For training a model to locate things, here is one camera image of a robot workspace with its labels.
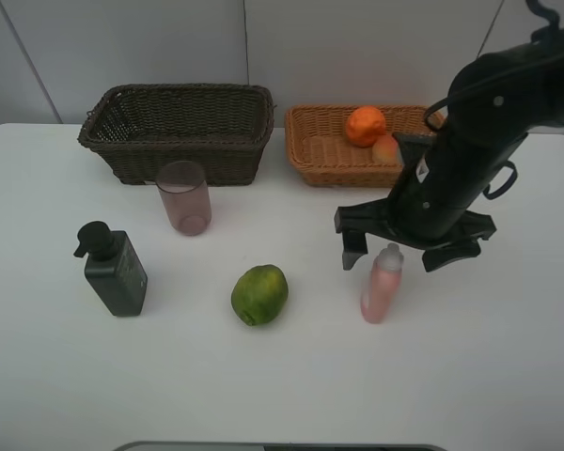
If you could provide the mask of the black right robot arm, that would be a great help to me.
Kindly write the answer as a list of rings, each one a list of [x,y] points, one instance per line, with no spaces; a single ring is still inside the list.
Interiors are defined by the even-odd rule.
[[[394,133],[403,169],[388,197],[337,209],[344,270],[367,254],[368,234],[422,251],[427,272],[479,255],[496,227],[471,204],[510,189],[518,173],[509,158],[530,129],[564,127],[564,28],[550,24],[467,65],[425,115],[441,108],[447,117],[430,126],[433,136]],[[508,180],[491,189],[504,168]]]

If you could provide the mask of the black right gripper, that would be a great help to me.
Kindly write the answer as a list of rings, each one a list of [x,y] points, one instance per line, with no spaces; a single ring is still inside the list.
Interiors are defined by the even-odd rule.
[[[431,249],[422,256],[426,272],[480,255],[477,239],[490,238],[494,223],[468,208],[480,194],[497,198],[515,182],[517,171],[512,170],[501,188],[489,188],[501,169],[514,168],[509,158],[526,134],[487,141],[445,126],[434,136],[434,144],[417,163],[403,166],[388,197],[337,209],[344,271],[368,253],[367,234]]]

